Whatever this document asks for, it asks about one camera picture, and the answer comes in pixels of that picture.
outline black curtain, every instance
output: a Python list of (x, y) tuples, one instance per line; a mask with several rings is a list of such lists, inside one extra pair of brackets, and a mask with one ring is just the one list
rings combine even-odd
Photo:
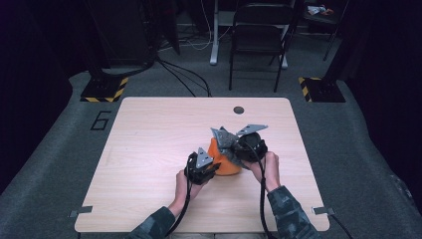
[(353, 14), (371, 20), (346, 23), (361, 31), (355, 31), (350, 43), (344, 29), (343, 43), (348, 44), (341, 44), (327, 73), (346, 79), (372, 141), (422, 211), (422, 4), (417, 0), (354, 4)]
[[(83, 0), (69, 1), (85, 17), (99, 61), (106, 63)], [(0, 1), (2, 192), (43, 139), (72, 95), (69, 77), (86, 70), (71, 37), (62, 1)]]

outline gray carpet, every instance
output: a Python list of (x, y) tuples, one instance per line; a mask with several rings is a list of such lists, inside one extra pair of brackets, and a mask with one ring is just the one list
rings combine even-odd
[[(337, 83), (346, 99), (344, 104), (305, 101), (298, 78), (324, 75), (338, 42), (323, 62), (326, 46), (322, 38), (297, 35), (277, 93), (272, 91), (273, 78), (237, 78), (233, 91), (228, 91), (227, 40), (220, 45), (217, 66), (209, 65), (211, 46), (204, 50), (184, 46), (180, 56), (171, 49), (164, 50), (159, 57), (202, 76), (216, 98), (289, 99), (324, 205), (334, 208), (354, 238), (422, 238), (422, 218), (368, 137), (362, 113), (345, 82)], [(116, 103), (80, 102), (89, 79), (88, 73), (70, 78), (74, 93), (68, 106), (1, 195), (0, 238), (77, 238), (76, 218), (68, 218), (68, 214), (83, 203), (121, 103), (121, 99)], [(203, 89), (190, 80), (183, 81), (197, 97), (206, 97)], [(171, 74), (154, 64), (129, 78), (122, 97), (192, 96)], [(105, 130), (90, 130), (101, 111), (110, 111), (102, 115), (109, 118)], [(321, 234), (324, 238), (347, 238), (331, 218), (329, 230)], [(123, 235), (95, 233), (83, 234), (82, 238)]]

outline hand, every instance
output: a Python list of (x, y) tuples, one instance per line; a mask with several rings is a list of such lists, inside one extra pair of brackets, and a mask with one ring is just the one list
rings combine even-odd
[[(244, 160), (242, 160), (242, 162), (245, 164), (245, 166), (251, 169), (257, 180), (261, 182), (262, 172), (260, 164), (258, 162), (248, 162)], [(279, 174), (279, 157), (275, 153), (268, 151), (264, 158), (261, 159), (261, 163), (265, 168), (264, 175), (266, 178), (266, 190), (267, 192), (271, 192), (281, 186)]]
[[(198, 195), (199, 191), (202, 189), (202, 187), (207, 184), (207, 182), (203, 183), (202, 185), (193, 184), (192, 188), (190, 190), (190, 200), (195, 199), (195, 197)], [(176, 191), (173, 202), (168, 206), (168, 209), (173, 213), (175, 217), (180, 215), (185, 199), (186, 199), (186, 193), (187, 193), (187, 179), (184, 175), (184, 171), (180, 170), (176, 174)]]

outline person's left hand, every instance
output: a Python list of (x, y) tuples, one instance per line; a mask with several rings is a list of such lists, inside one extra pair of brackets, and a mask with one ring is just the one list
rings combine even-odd
[[(193, 184), (190, 190), (190, 200), (195, 199), (202, 187), (207, 184), (207, 182), (202, 185)], [(184, 175), (184, 171), (180, 170), (176, 174), (176, 191), (174, 195), (173, 202), (168, 206), (168, 209), (177, 217), (183, 209), (187, 193), (187, 178)]]

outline small round object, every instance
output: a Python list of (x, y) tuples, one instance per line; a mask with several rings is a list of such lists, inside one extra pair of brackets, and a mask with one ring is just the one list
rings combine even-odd
[(233, 112), (235, 112), (237, 115), (241, 115), (244, 111), (245, 111), (245, 109), (243, 109), (243, 107), (234, 107), (233, 108)]

